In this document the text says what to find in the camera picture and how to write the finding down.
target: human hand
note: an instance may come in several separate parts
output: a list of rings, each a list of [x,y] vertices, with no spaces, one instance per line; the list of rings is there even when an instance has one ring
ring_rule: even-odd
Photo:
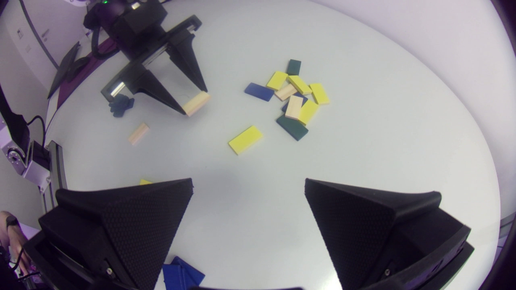
[[[7,228],[7,234],[9,235],[9,245],[11,246],[11,255],[15,261],[18,260],[20,252],[22,251],[23,245],[27,242],[27,237],[23,234],[22,230],[17,225],[11,225]],[[29,274],[30,269],[30,258],[24,252],[20,258],[19,267],[23,272],[23,275]]]

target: white table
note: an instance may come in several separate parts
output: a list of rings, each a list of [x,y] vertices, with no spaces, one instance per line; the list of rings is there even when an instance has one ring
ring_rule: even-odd
[[[471,227],[475,247],[447,289],[480,286],[498,239],[493,160],[469,112],[427,67],[371,28],[310,2],[165,7],[166,29],[192,14],[203,22],[193,45],[212,100],[188,118],[138,94],[134,108],[113,118],[100,89],[127,60],[109,59],[63,104],[48,132],[63,147],[69,189],[191,177],[194,195],[166,262],[179,255],[206,274],[206,287],[308,290],[341,287],[303,194],[305,178],[438,190],[441,208]],[[301,77],[323,83],[331,99],[299,142],[275,122],[278,99],[244,94],[291,58],[302,60]],[[180,102],[187,99],[181,94],[193,96],[166,56],[152,66]],[[132,146],[127,137],[142,122],[150,130]],[[228,141],[251,125],[264,138],[237,156]],[[165,289],[163,276],[156,289]]]

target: yellow painted block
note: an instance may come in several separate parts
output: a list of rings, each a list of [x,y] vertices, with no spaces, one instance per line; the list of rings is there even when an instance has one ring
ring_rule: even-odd
[[[301,94],[312,93],[312,89],[299,77],[299,75],[289,75],[288,81],[296,87]]]
[[[273,89],[273,90],[279,90],[283,86],[283,83],[287,80],[288,74],[284,72],[277,71],[275,72],[272,77],[270,78],[269,82],[267,83],[267,88]]]
[[[310,88],[312,89],[312,95],[314,96],[314,100],[318,105],[329,104],[330,99],[326,95],[324,88],[321,84],[311,84]]]
[[[201,91],[197,96],[193,97],[190,101],[188,101],[188,103],[186,103],[183,106],[183,110],[185,110],[187,116],[191,117],[210,99],[211,96],[207,92]]]
[[[236,155],[239,155],[262,137],[262,132],[255,126],[251,126],[233,140],[229,141],[229,146],[235,151]]]
[[[145,179],[140,179],[140,185],[145,185],[145,184],[152,184],[152,182],[147,181]]]
[[[303,125],[307,125],[310,119],[314,116],[315,112],[317,112],[317,109],[319,108],[319,105],[314,103],[312,100],[308,100],[302,107],[301,107],[301,113],[299,113],[299,122],[301,122]]]

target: unpainted wooden block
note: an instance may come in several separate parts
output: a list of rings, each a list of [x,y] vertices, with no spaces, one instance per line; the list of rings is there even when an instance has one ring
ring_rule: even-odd
[[[315,112],[317,112],[317,109],[319,108],[319,105],[314,103],[312,100],[308,100],[302,107],[301,107],[301,113],[299,113],[299,122],[301,122],[303,125],[307,125],[308,122],[312,119],[312,117],[315,115]]]
[[[283,83],[287,80],[288,74],[284,72],[277,71],[275,72],[272,77],[270,78],[269,82],[267,83],[267,88],[273,89],[273,90],[279,90],[283,86]]]
[[[247,128],[240,135],[229,141],[229,146],[235,151],[237,155],[248,149],[251,145],[256,143],[263,137],[262,132],[255,126]]]
[[[330,99],[326,95],[326,92],[324,91],[324,88],[321,84],[311,84],[310,88],[312,89],[314,100],[318,105],[325,105],[330,103]]]
[[[197,96],[193,97],[188,103],[183,106],[183,110],[185,110],[186,115],[191,117],[195,112],[197,112],[204,104],[206,104],[211,99],[211,96],[205,92],[201,91]]]
[[[295,96],[298,96],[298,97],[300,97],[300,98],[303,98],[303,105],[304,105],[304,104],[305,104],[305,102],[308,100],[308,98],[307,98],[307,97],[305,97],[305,96],[301,95],[301,93],[299,93],[298,91],[296,91],[296,93],[295,93],[294,95],[295,95]],[[283,105],[283,107],[281,107],[281,110],[282,110],[283,112],[287,112],[287,107],[288,107],[288,102],[286,102],[286,103],[285,103],[285,105]]]
[[[312,89],[310,89],[299,75],[289,75],[287,79],[301,94],[312,93]]]
[[[142,123],[128,138],[132,145],[135,145],[149,130],[147,124]]]
[[[288,106],[287,111],[285,112],[285,117],[298,120],[302,106],[303,98],[296,95],[291,95],[290,99],[288,100]]]
[[[274,94],[283,102],[296,92],[296,87],[294,87],[294,85],[292,84],[288,84],[284,88],[281,88],[279,91],[275,92]]]

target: block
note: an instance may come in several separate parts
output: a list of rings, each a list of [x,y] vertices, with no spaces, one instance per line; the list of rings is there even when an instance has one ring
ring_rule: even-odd
[[[267,102],[270,101],[270,98],[272,98],[272,95],[274,94],[273,90],[255,83],[250,83],[244,92]]]
[[[128,138],[132,145],[138,143],[138,141],[147,133],[149,127],[147,124],[142,123]]]
[[[301,61],[299,60],[295,60],[295,59],[291,59],[289,62],[288,62],[288,66],[287,66],[287,74],[288,75],[299,75],[299,70],[301,69]]]
[[[186,115],[191,117],[197,112],[204,104],[206,104],[212,97],[205,91],[201,91],[197,96],[193,97],[188,103],[183,106]]]
[[[299,114],[299,122],[303,125],[307,125],[310,122],[310,119],[314,116],[315,112],[317,112],[319,105],[314,103],[312,100],[308,100],[302,107],[301,113]]]
[[[296,87],[294,87],[292,84],[288,84],[284,88],[275,92],[274,94],[283,102],[286,99],[288,99],[288,97],[295,94],[296,92],[297,92]]]
[[[296,95],[291,95],[290,99],[288,100],[288,106],[287,111],[285,112],[285,117],[298,120],[302,106],[303,98]]]
[[[287,133],[289,133],[296,141],[301,140],[307,133],[308,129],[303,126],[299,121],[294,119],[289,119],[282,115],[279,117],[276,122],[283,128]]]
[[[307,102],[307,100],[308,100],[308,98],[307,98],[307,97],[305,97],[305,96],[301,95],[299,92],[296,92],[294,95],[295,95],[295,96],[298,96],[298,97],[303,98],[303,104],[302,104],[302,105],[304,105],[304,104]],[[285,112],[287,112],[287,107],[288,107],[288,102],[287,102],[287,103],[285,103],[285,105],[283,105],[283,107],[281,108],[281,110],[285,113]]]
[[[145,179],[140,179],[140,185],[145,185],[145,184],[152,184],[152,182],[147,181]]]
[[[267,83],[267,88],[273,89],[273,90],[279,90],[283,86],[283,83],[287,80],[288,74],[284,72],[277,71],[275,72],[272,77],[270,78],[269,82]]]
[[[299,77],[299,75],[289,75],[287,79],[301,94],[312,93],[310,87]]]
[[[314,96],[314,100],[318,105],[329,104],[330,99],[326,95],[324,88],[321,84],[311,84],[310,88],[312,89],[312,95]]]
[[[233,140],[229,141],[229,146],[235,151],[236,155],[240,155],[240,153],[248,149],[262,137],[262,132],[255,126],[251,126]]]

